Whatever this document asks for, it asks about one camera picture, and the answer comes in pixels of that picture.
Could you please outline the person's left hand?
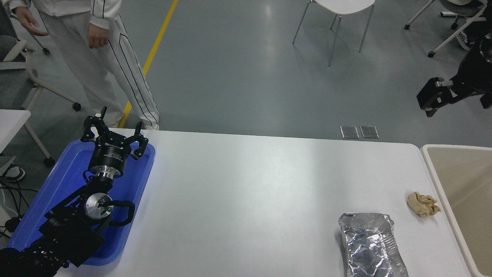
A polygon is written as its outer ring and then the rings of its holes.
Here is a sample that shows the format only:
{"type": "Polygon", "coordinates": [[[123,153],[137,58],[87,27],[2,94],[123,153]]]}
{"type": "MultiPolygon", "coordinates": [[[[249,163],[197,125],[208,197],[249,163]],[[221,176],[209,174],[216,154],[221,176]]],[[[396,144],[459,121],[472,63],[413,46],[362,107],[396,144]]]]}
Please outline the person's left hand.
{"type": "Polygon", "coordinates": [[[109,44],[110,32],[93,23],[88,25],[87,41],[90,49],[99,49],[109,44]]]}

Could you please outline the person's right hand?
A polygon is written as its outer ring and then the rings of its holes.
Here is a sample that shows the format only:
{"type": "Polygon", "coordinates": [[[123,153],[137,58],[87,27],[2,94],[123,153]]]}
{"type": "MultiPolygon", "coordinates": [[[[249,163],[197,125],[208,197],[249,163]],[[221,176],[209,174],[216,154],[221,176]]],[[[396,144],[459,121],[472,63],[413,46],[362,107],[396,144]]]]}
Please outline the person's right hand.
{"type": "Polygon", "coordinates": [[[48,32],[37,29],[39,27],[39,23],[33,17],[28,7],[16,7],[12,11],[18,18],[21,26],[24,27],[31,35],[41,37],[50,35],[48,32]]]}

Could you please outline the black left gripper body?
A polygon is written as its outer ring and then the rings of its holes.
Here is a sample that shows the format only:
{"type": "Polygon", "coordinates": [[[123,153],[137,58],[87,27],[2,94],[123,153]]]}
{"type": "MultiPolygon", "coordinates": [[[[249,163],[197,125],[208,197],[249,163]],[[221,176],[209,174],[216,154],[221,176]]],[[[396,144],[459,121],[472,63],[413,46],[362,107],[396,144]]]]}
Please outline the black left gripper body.
{"type": "Polygon", "coordinates": [[[95,140],[95,148],[88,164],[91,172],[98,167],[110,167],[123,172],[130,154],[130,143],[125,142],[123,135],[102,135],[95,140]]]}

